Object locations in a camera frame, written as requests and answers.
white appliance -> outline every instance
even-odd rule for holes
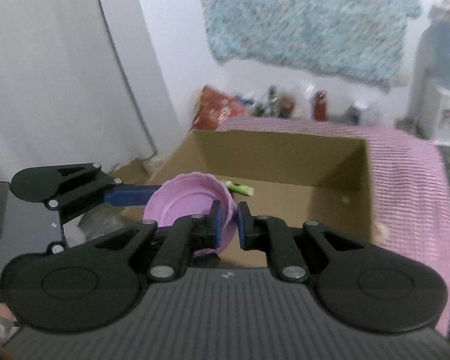
[[[418,128],[434,144],[450,146],[450,91],[432,76],[426,79]]]

cardboard box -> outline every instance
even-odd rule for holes
[[[252,215],[272,215],[289,226],[307,220],[370,240],[371,165],[366,140],[256,131],[193,131],[154,175],[161,184],[181,173],[211,173],[255,188]],[[238,266],[266,266],[264,253],[244,252],[237,236],[221,258]]]

teal knitted cloth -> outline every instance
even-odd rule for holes
[[[202,0],[215,58],[394,85],[419,0]]]

gray ridged surface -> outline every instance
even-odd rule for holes
[[[6,348],[17,360],[450,359],[450,345],[432,329],[399,337],[354,330],[318,307],[304,285],[282,283],[266,268],[190,268],[151,286],[106,328],[77,335],[25,328]]]
[[[9,187],[0,182],[0,275],[13,258],[41,253],[50,243],[62,241],[58,211],[20,200]]]

purple bowl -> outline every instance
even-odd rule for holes
[[[211,252],[219,254],[235,235],[236,223],[233,219],[236,204],[227,187],[213,175],[193,172],[181,174],[166,181],[150,198],[143,218],[157,221],[159,227],[171,226],[181,216],[208,214],[214,200],[220,200],[223,209],[221,245],[216,250],[199,250],[194,256]]]

